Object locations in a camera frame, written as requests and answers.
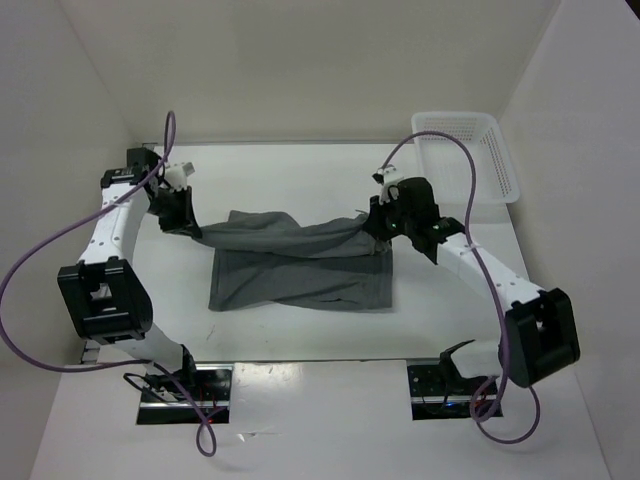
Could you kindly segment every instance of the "white laundry basket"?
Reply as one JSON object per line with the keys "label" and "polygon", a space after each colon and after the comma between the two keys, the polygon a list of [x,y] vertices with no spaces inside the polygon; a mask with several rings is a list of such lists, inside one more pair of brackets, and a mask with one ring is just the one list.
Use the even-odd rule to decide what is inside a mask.
{"label": "white laundry basket", "polygon": [[[453,135],[471,152],[478,173],[475,201],[512,203],[520,189],[498,122],[486,113],[424,112],[411,118],[413,132],[438,130]],[[464,152],[453,142],[436,136],[414,140],[418,167],[433,185],[439,203],[466,203],[471,172]]]}

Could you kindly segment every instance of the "purple cable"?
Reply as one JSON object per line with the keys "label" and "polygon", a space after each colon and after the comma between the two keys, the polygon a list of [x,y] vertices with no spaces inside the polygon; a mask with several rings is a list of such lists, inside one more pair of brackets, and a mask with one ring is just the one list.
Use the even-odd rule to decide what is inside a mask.
{"label": "purple cable", "polygon": [[[140,191],[142,188],[144,188],[145,185],[147,185],[153,178],[155,178],[157,173],[160,171],[160,168],[162,168],[162,166],[169,159],[169,154],[171,153],[171,150],[173,149],[173,144],[175,142],[175,139],[176,139],[176,116],[173,113],[173,111],[169,111],[169,113],[167,113],[167,118],[166,118],[165,124],[164,124],[164,154],[162,155],[162,159],[158,162],[158,164],[149,172],[149,174],[140,183],[138,183],[135,187],[133,187],[131,190],[129,190],[123,196],[118,198],[115,202],[113,202],[112,204],[104,207],[101,210],[98,210],[97,212],[89,215],[88,217],[83,218],[82,220],[78,220],[77,222],[73,223],[72,225],[69,225],[68,227],[65,227],[62,230],[54,233],[50,237],[42,240],[36,246],[31,248],[27,253],[22,255],[11,266],[9,271],[6,273],[6,275],[2,279],[2,283],[0,283],[0,308],[2,307],[2,300],[4,298],[4,294],[7,291],[7,287],[9,286],[9,282],[11,281],[11,279],[13,278],[15,273],[18,271],[18,269],[27,260],[29,260],[32,256],[34,256],[36,253],[38,253],[44,247],[46,247],[50,243],[56,241],[60,237],[66,235],[67,233],[69,233],[69,232],[71,232],[71,231],[73,231],[73,230],[75,230],[77,228],[80,228],[81,226],[86,225],[87,223],[89,223],[89,222],[91,222],[93,220],[96,220],[96,219],[102,217],[103,215],[106,215],[107,213],[112,211],[114,208],[116,208],[116,206],[120,205],[121,203],[126,202],[129,198],[131,198],[138,191]],[[160,370],[165,375],[167,375],[167,377],[174,383],[174,385],[178,388],[178,390],[180,390],[180,392],[184,395],[184,397],[187,399],[187,401],[191,404],[191,406],[195,410],[196,414],[198,415],[198,417],[202,421],[201,426],[198,428],[198,436],[196,438],[196,446],[198,447],[198,451],[202,455],[204,455],[205,457],[213,457],[215,455],[216,449],[217,449],[216,436],[215,436],[215,433],[213,432],[213,428],[211,427],[211,425],[209,425],[208,418],[204,415],[204,413],[202,412],[200,407],[198,407],[197,403],[195,402],[193,397],[189,394],[189,392],[187,392],[187,390],[180,384],[180,382],[173,375],[171,375],[171,373],[169,373],[169,371],[167,369],[165,369],[163,366],[158,365],[155,362],[151,362],[150,360],[126,360],[126,361],[123,361],[123,362],[104,363],[102,365],[94,365],[94,366],[91,366],[91,367],[77,367],[77,368],[74,368],[74,367],[71,367],[71,368],[70,367],[58,367],[56,365],[49,365],[47,363],[41,362],[40,360],[37,360],[37,359],[31,357],[27,353],[23,352],[20,349],[20,347],[18,347],[13,342],[13,340],[11,340],[11,338],[7,334],[6,329],[4,328],[4,324],[2,323],[2,317],[1,316],[0,316],[0,338],[2,338],[2,340],[7,345],[7,347],[9,347],[9,350],[11,350],[14,354],[16,354],[22,360],[24,360],[25,362],[33,365],[34,367],[41,368],[43,370],[48,370],[50,372],[57,372],[57,373],[96,372],[98,370],[106,370],[108,368],[122,367],[122,366],[125,366],[125,365],[140,365],[140,364],[153,363],[153,365],[158,370]],[[202,445],[200,444],[200,433],[202,431],[202,427],[203,426],[206,427],[209,435],[211,436],[211,442],[213,444],[211,452],[206,452],[202,448]]]}
{"label": "purple cable", "polygon": [[[387,165],[389,165],[389,162],[395,156],[395,154],[398,153],[398,150],[400,150],[400,148],[403,145],[405,145],[408,141],[413,140],[414,138],[417,138],[417,137],[423,137],[428,135],[442,137],[452,141],[462,149],[462,151],[467,157],[467,160],[469,160],[469,167],[471,168],[471,192],[469,194],[469,201],[467,203],[467,209],[464,215],[464,230],[465,230],[465,237],[467,239],[467,243],[473,246],[473,239],[471,238],[471,208],[473,207],[473,201],[476,196],[477,173],[476,173],[476,165],[475,165],[475,162],[473,161],[473,157],[471,156],[471,152],[469,152],[469,149],[465,146],[464,143],[462,143],[460,140],[458,140],[452,135],[449,135],[444,132],[438,132],[436,130],[424,130],[422,132],[413,133],[408,137],[404,138],[400,143],[398,143],[398,145],[396,145],[396,147],[391,151],[387,159],[382,164],[382,167],[380,168],[382,169],[382,168],[385,168]],[[531,391],[531,395],[533,396],[533,400],[535,403],[536,415],[531,428],[524,435],[518,438],[505,440],[505,439],[495,437],[492,434],[488,433],[484,429],[484,427],[481,425],[483,422],[486,422],[489,418],[493,417],[494,413],[496,413],[496,411],[500,407],[500,403],[502,401],[502,398],[504,397],[504,392],[507,388],[507,382],[509,381],[510,345],[509,345],[509,337],[507,335],[507,325],[504,318],[504,312],[502,311],[502,305],[500,303],[500,297],[498,295],[498,291],[496,290],[495,283],[493,282],[493,279],[491,278],[491,274],[489,273],[489,269],[487,268],[487,265],[484,263],[484,260],[482,259],[482,256],[480,255],[480,253],[473,247],[471,248],[471,252],[473,253],[473,256],[478,262],[478,265],[480,266],[480,270],[482,270],[482,274],[485,280],[487,281],[487,285],[489,286],[489,291],[491,292],[491,298],[493,299],[493,304],[495,306],[496,313],[498,314],[498,320],[500,321],[500,333],[501,333],[501,343],[502,343],[501,345],[502,346],[502,377],[500,377],[500,384],[498,386],[498,392],[496,394],[496,398],[491,402],[491,405],[489,406],[489,408],[487,408],[486,411],[483,411],[483,413],[480,414],[476,409],[476,403],[478,402],[480,395],[482,395],[484,391],[489,387],[489,385],[491,385],[496,380],[496,377],[489,377],[473,393],[473,395],[471,396],[471,401],[469,403],[469,413],[471,414],[471,418],[473,418],[473,420],[476,422],[476,425],[478,426],[480,431],[486,437],[490,438],[491,440],[497,443],[501,443],[505,445],[513,445],[513,444],[525,441],[527,438],[533,435],[533,433],[538,428],[538,424],[540,423],[540,400],[538,399],[538,395],[536,394],[533,387],[529,387],[529,390]]]}

